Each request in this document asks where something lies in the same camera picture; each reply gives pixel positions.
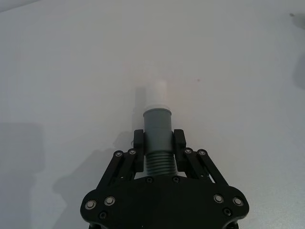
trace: gray cylinder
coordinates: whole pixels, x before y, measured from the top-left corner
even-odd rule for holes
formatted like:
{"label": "gray cylinder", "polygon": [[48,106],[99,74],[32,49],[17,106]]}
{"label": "gray cylinder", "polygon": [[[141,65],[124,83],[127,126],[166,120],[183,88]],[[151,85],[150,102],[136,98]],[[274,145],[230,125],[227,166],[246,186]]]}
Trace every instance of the gray cylinder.
{"label": "gray cylinder", "polygon": [[147,174],[176,175],[171,111],[154,108],[144,113]]}

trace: white cap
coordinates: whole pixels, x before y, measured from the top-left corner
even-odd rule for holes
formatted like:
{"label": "white cap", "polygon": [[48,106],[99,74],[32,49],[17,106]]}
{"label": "white cap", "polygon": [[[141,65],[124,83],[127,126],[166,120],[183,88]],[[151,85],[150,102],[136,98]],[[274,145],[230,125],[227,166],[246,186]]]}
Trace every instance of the white cap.
{"label": "white cap", "polygon": [[167,82],[165,80],[157,80],[146,87],[145,111],[155,108],[170,110],[167,105]]}

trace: white background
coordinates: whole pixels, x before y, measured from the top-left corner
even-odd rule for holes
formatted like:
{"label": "white background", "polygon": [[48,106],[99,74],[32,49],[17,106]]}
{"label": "white background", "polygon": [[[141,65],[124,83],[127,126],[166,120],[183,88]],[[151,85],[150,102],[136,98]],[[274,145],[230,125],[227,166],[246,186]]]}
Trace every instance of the white background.
{"label": "white background", "polygon": [[303,0],[42,0],[0,14],[0,227],[83,229],[84,195],[169,83],[173,128],[250,204],[305,225]]}

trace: screw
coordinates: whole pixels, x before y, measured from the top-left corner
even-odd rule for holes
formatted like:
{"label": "screw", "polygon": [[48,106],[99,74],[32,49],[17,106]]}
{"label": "screw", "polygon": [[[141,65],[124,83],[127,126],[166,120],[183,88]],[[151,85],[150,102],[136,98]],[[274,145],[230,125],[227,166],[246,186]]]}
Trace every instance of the screw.
{"label": "screw", "polygon": [[242,201],[240,198],[238,198],[238,197],[234,197],[234,198],[233,198],[233,203],[234,203],[235,205],[237,205],[237,206],[242,206],[242,205],[244,205],[243,201]]}
{"label": "screw", "polygon": [[231,212],[230,209],[225,208],[225,209],[224,209],[224,214],[225,214],[226,216],[231,216],[231,215],[232,215],[232,212]]}
{"label": "screw", "polygon": [[134,150],[134,149],[131,149],[131,150],[129,151],[129,154],[135,154],[135,150]]}
{"label": "screw", "polygon": [[152,183],[152,182],[153,182],[153,179],[152,179],[151,177],[148,177],[148,178],[146,178],[146,182],[147,182],[147,183]]}
{"label": "screw", "polygon": [[179,177],[173,177],[173,181],[174,181],[175,183],[179,183],[180,179],[179,179]]}
{"label": "screw", "polygon": [[186,148],[184,151],[185,151],[187,154],[190,154],[190,153],[192,152],[192,149]]}
{"label": "screw", "polygon": [[206,152],[205,152],[204,150],[199,150],[198,153],[199,153],[200,155],[206,155]]}
{"label": "screw", "polygon": [[104,218],[106,218],[107,217],[107,213],[105,212],[105,211],[102,211],[101,213],[100,213],[100,219],[104,219]]}
{"label": "screw", "polygon": [[106,206],[111,206],[112,204],[115,203],[115,198],[114,197],[107,197],[104,201],[104,204]]}
{"label": "screw", "polygon": [[119,151],[119,152],[116,152],[115,155],[116,156],[122,156],[122,153]]}
{"label": "screw", "polygon": [[86,204],[85,204],[85,208],[87,210],[91,210],[91,209],[94,209],[96,206],[96,201],[95,200],[89,200]]}
{"label": "screw", "polygon": [[224,198],[220,195],[215,195],[214,200],[215,200],[216,203],[219,203],[219,204],[224,202]]}

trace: white table surface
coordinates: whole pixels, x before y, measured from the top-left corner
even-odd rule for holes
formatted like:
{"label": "white table surface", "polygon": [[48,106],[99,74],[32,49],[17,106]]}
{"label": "white table surface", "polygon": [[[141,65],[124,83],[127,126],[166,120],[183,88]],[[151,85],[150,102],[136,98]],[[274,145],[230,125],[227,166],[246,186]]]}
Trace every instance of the white table surface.
{"label": "white table surface", "polygon": [[241,229],[305,225],[303,0],[42,0],[0,14],[0,227],[79,214],[169,82],[173,128],[250,204]]}

